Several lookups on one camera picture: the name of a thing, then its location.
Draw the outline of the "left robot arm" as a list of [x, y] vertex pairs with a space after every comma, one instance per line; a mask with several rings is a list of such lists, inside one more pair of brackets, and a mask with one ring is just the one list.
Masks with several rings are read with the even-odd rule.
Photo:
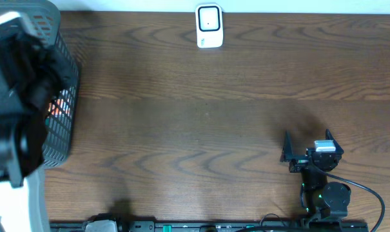
[[79, 72], [29, 17], [0, 15], [0, 231], [49, 231], [43, 145]]

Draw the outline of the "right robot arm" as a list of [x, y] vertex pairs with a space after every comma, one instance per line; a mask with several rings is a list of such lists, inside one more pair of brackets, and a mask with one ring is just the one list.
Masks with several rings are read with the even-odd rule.
[[289, 172], [301, 174], [300, 201], [307, 210], [302, 223], [306, 227], [311, 223], [339, 222], [347, 216], [350, 187], [327, 180], [327, 174], [337, 167], [343, 154], [329, 130], [324, 140], [316, 140], [303, 155], [293, 151], [290, 134], [285, 134], [280, 160], [289, 164]]

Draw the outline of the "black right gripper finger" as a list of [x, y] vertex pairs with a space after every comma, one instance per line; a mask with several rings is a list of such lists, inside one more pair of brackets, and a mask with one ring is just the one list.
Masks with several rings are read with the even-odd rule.
[[326, 140], [330, 140], [331, 143], [334, 145], [334, 147], [336, 149], [338, 149], [340, 146], [339, 144], [337, 143], [337, 141], [334, 139], [334, 137], [332, 136], [332, 133], [330, 132], [329, 129], [326, 129], [326, 132], [325, 132], [325, 138]]
[[285, 132], [282, 154], [283, 155], [293, 155], [293, 147], [291, 144], [291, 137], [290, 137], [290, 134], [288, 131]]

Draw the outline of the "grey plastic mesh basket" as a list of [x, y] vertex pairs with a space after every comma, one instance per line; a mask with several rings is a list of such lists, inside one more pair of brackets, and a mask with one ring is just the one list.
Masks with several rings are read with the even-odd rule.
[[[70, 70], [80, 79], [80, 69], [70, 53], [59, 29], [61, 13], [47, 0], [1, 1], [0, 15], [7, 12], [26, 14], [34, 26], [38, 38], [46, 46], [54, 46], [57, 52], [70, 63]], [[49, 105], [46, 127], [48, 136], [43, 144], [45, 168], [56, 168], [65, 163], [70, 154], [73, 134], [73, 122], [77, 106], [79, 83], [60, 92]]]

